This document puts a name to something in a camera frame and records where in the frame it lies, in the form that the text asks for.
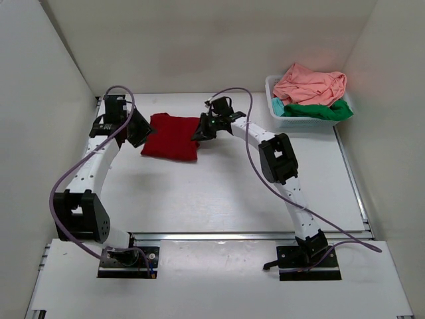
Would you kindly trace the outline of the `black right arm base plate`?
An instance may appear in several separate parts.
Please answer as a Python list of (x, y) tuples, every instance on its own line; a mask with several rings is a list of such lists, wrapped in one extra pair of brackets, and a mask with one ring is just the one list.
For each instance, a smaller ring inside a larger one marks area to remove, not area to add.
[(280, 281), (338, 281), (342, 279), (336, 252), (328, 246), (308, 259), (298, 246), (276, 247), (277, 259), (263, 265), (264, 271), (278, 268)]

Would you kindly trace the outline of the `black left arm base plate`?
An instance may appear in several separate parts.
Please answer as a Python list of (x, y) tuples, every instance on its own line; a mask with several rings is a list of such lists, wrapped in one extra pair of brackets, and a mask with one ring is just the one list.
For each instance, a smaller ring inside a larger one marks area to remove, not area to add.
[(98, 278), (156, 279), (160, 257), (159, 241), (129, 241), (129, 248), (102, 250)]

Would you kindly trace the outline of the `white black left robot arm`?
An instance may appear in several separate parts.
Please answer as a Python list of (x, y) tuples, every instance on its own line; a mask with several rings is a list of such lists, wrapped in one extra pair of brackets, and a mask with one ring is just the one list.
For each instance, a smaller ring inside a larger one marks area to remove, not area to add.
[(60, 240), (72, 241), (93, 257), (101, 261), (111, 258), (124, 267), (147, 260), (145, 252), (133, 243), (131, 233), (112, 227), (101, 192), (122, 145), (138, 148), (152, 133), (131, 95), (104, 95), (89, 132), (86, 153), (50, 193), (50, 212)]

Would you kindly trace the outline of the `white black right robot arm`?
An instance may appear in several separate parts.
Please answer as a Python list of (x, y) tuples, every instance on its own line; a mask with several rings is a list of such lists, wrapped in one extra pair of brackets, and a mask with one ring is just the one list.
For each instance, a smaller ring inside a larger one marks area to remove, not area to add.
[(208, 111), (200, 116), (199, 125), (192, 137), (195, 141), (216, 138), (217, 132), (226, 131), (241, 138), (258, 151), (260, 173), (267, 186), (284, 198), (294, 225), (297, 245), (285, 257), (266, 263), (264, 270), (273, 266), (285, 272), (307, 272), (324, 258), (328, 242), (313, 215), (307, 212), (307, 202), (298, 179), (298, 163), (290, 139), (286, 134), (274, 134), (251, 123), (247, 115), (235, 112), (231, 98), (224, 96), (208, 99)]

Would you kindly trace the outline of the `red t-shirt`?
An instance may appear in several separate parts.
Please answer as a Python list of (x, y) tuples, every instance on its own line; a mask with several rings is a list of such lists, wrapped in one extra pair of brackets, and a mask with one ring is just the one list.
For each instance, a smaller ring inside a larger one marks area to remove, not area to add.
[(147, 138), (142, 156), (165, 160), (196, 162), (199, 143), (192, 140), (199, 118), (157, 113), (150, 117), (155, 130)]

